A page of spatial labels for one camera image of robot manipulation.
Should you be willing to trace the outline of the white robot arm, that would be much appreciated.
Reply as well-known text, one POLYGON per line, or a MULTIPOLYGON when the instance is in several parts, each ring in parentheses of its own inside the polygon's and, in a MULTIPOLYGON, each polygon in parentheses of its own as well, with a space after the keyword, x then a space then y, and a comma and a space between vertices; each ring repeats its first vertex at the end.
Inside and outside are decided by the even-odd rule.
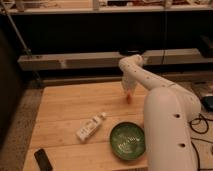
POLYGON ((125 92, 140 83, 144 99, 144 131, 148 171, 197 171, 188 122, 201 111, 198 97, 177 83, 142 68, 141 55, 119 61, 125 92))

